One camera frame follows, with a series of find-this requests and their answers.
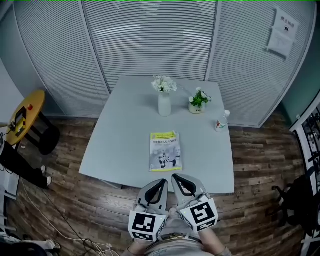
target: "green wall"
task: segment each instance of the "green wall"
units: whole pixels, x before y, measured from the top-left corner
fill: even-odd
[[[320,16],[317,16],[313,38],[304,63],[282,100],[289,124],[297,121],[320,90]]]

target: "magazine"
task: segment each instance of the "magazine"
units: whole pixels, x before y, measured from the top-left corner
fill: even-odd
[[[150,172],[182,171],[179,133],[151,133]]]

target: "white vase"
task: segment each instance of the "white vase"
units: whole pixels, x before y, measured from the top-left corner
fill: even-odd
[[[192,114],[201,114],[201,113],[205,112],[205,109],[206,109],[205,106],[198,107],[198,106],[194,106],[191,103],[189,103],[189,111]]]
[[[159,91],[158,97],[159,115],[162,117],[170,116],[171,114],[171,101],[170,94],[167,92]]]

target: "black pants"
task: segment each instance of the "black pants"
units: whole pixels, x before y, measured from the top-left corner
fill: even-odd
[[[40,168],[33,169],[31,165],[8,143],[4,142],[0,156],[0,164],[39,188],[47,188],[47,178]]]

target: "white paper notice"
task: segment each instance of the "white paper notice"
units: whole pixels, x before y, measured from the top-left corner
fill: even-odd
[[[288,57],[296,38],[298,26],[298,21],[277,8],[267,50],[272,50]]]

